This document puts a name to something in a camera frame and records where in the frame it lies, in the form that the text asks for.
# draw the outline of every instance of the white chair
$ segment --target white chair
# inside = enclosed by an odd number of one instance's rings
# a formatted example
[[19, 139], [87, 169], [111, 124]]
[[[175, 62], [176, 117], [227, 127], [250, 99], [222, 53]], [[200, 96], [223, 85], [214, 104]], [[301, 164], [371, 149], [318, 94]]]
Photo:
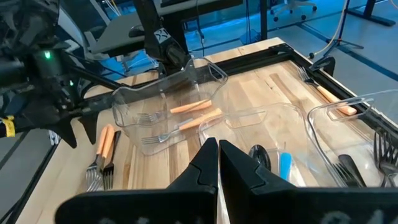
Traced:
[[[316, 11], [317, 5], [312, 2], [302, 2], [302, 1], [295, 1], [295, 0], [284, 0], [284, 5], [277, 11], [274, 12], [273, 9], [271, 9], [270, 13], [271, 15], [274, 15], [274, 21], [278, 21], [278, 15], [282, 13], [285, 10], [290, 10], [290, 13], [293, 13], [293, 9], [298, 8], [300, 6], [312, 6], [312, 11]], [[301, 19], [305, 20], [307, 17], [303, 14], [301, 15]]]

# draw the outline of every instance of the clear plastic container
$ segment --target clear plastic container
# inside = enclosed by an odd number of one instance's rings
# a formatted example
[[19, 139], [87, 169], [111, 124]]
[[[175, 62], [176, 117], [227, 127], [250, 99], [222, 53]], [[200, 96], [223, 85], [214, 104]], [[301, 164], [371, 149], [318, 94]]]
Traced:
[[296, 106], [277, 103], [220, 115], [203, 122], [199, 134], [202, 144], [210, 137], [226, 139], [246, 154], [256, 144], [263, 146], [277, 175], [280, 155], [289, 152], [293, 157], [289, 181], [298, 187], [319, 186], [307, 162], [305, 120]]
[[[225, 72], [209, 60], [192, 59], [181, 72], [141, 88], [115, 90], [115, 123], [145, 155], [158, 153], [196, 134], [200, 124], [197, 119], [216, 109], [223, 111], [224, 96], [218, 92], [227, 79]], [[190, 121], [196, 121], [196, 125], [174, 131]], [[166, 141], [146, 141], [146, 138], [171, 132]]]
[[[349, 105], [358, 105], [362, 109], [353, 116], [339, 111]], [[346, 187], [343, 179], [332, 169], [332, 164], [339, 162], [338, 156], [341, 154], [353, 158], [368, 187], [380, 186], [384, 176], [374, 161], [374, 133], [375, 130], [377, 133], [388, 132], [392, 139], [398, 139], [398, 126], [395, 123], [398, 121], [398, 90], [371, 93], [318, 106], [309, 112], [307, 119], [310, 124], [308, 135], [311, 145], [315, 147], [312, 154], [322, 157], [322, 161], [314, 160], [319, 168], [316, 178], [322, 180], [324, 186]]]

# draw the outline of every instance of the utensil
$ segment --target utensil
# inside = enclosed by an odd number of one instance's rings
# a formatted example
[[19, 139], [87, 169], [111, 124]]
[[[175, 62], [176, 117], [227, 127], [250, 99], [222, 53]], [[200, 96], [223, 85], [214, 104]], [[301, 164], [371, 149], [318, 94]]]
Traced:
[[347, 167], [345, 167], [343, 164], [340, 163], [332, 164], [332, 167], [337, 172], [337, 174], [343, 179], [344, 183], [346, 183], [348, 187], [360, 187], [354, 175], [350, 173]]
[[[303, 82], [314, 86], [330, 103], [336, 103], [336, 102], [340, 101], [339, 98], [337, 98], [335, 95], [330, 93], [324, 87], [320, 86], [317, 82], [315, 82], [315, 80], [310, 78], [307, 74], [307, 71], [305, 71], [305, 68], [299, 67], [297, 69], [297, 71], [298, 71], [300, 78], [303, 80]], [[350, 106], [342, 106], [342, 107], [339, 107], [338, 110], [348, 116], [356, 114], [356, 109], [352, 108]]]
[[292, 168], [292, 163], [293, 163], [293, 157], [290, 153], [288, 152], [283, 152], [280, 155], [280, 161], [279, 161], [279, 176], [286, 180], [289, 181], [289, 176], [290, 176], [290, 169]]
[[114, 171], [113, 157], [121, 134], [122, 134], [121, 131], [116, 131], [113, 137], [113, 150], [111, 155], [111, 161], [109, 162], [108, 165], [105, 166], [103, 172], [104, 190], [111, 190], [113, 188], [113, 171]]
[[354, 177], [356, 178], [356, 180], [359, 181], [362, 187], [366, 187], [365, 181], [363, 180], [361, 173], [359, 172], [353, 158], [350, 155], [339, 155], [338, 160], [348, 169], [351, 174], [354, 175]]
[[249, 156], [253, 158], [256, 162], [263, 165], [267, 170], [271, 171], [271, 160], [269, 158], [268, 152], [261, 145], [253, 145], [250, 148]]
[[95, 155], [94, 162], [86, 170], [86, 186], [87, 191], [94, 191], [101, 187], [103, 183], [103, 154], [109, 152], [114, 137], [114, 128], [107, 124], [99, 137], [99, 144]]
[[394, 176], [398, 173], [397, 149], [390, 144], [391, 136], [388, 133], [382, 135], [374, 133], [373, 156], [377, 169], [384, 175], [381, 187], [386, 187], [387, 180], [391, 186], [396, 187]]
[[[197, 101], [195, 103], [190, 103], [187, 105], [172, 108], [170, 110], [170, 113], [176, 114], [176, 113], [183, 113], [183, 112], [187, 112], [187, 111], [202, 110], [202, 109], [208, 108], [209, 106], [211, 106], [211, 104], [212, 104], [211, 100], [201, 100], [201, 101]], [[141, 122], [150, 122], [151, 123], [151, 122], [158, 121], [160, 118], [166, 117], [166, 115], [167, 115], [167, 112], [158, 111], [153, 114], [138, 113], [137, 117]]]
[[155, 143], [162, 143], [167, 141], [173, 134], [177, 134], [180, 131], [184, 131], [186, 129], [190, 129], [192, 127], [198, 126], [200, 123], [204, 122], [204, 120], [214, 117], [214, 116], [218, 116], [222, 113], [222, 111], [217, 108], [215, 110], [213, 110], [210, 113], [207, 113], [199, 118], [194, 119], [191, 122], [185, 123], [183, 125], [180, 125], [179, 127], [176, 127], [173, 131], [167, 133], [167, 134], [161, 134], [158, 136], [153, 136], [153, 137], [148, 137], [148, 138], [142, 138], [141, 139], [141, 143], [142, 144], [155, 144]]

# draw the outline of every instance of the butcher block tabletop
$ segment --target butcher block tabletop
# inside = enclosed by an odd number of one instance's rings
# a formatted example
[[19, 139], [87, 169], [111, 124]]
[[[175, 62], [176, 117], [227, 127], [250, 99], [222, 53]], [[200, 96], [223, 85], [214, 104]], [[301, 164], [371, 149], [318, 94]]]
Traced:
[[[214, 63], [220, 62], [282, 43], [283, 40], [273, 38], [209, 55], [207, 59]], [[143, 73], [119, 82], [135, 85], [155, 78], [156, 73]], [[233, 75], [229, 77], [226, 86], [234, 90], [229, 91], [229, 103], [234, 110], [290, 103], [308, 113], [312, 108], [327, 103], [316, 89], [300, 80], [297, 66], [290, 61]], [[110, 90], [103, 86], [96, 86], [86, 97], [108, 91]], [[97, 136], [100, 136], [101, 130], [107, 124], [120, 129], [115, 125], [111, 110], [104, 110], [99, 114]], [[98, 141], [95, 145], [89, 142], [77, 119], [72, 121], [72, 126], [77, 148], [72, 149], [65, 141], [60, 142], [16, 223], [53, 223], [58, 206], [84, 191], [85, 171], [95, 158]], [[166, 188], [187, 168], [199, 148], [200, 140], [196, 136], [157, 154], [145, 156], [122, 134], [114, 156], [114, 190]], [[317, 182], [313, 181], [310, 185], [316, 186]]]

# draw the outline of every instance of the blue spoon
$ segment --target blue spoon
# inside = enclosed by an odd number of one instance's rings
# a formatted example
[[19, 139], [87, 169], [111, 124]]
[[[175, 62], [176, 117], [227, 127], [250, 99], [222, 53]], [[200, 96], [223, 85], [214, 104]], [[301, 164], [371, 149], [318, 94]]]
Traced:
[[293, 162], [293, 157], [290, 153], [283, 152], [280, 155], [279, 176], [286, 181], [289, 181], [290, 168], [292, 167], [292, 162]]

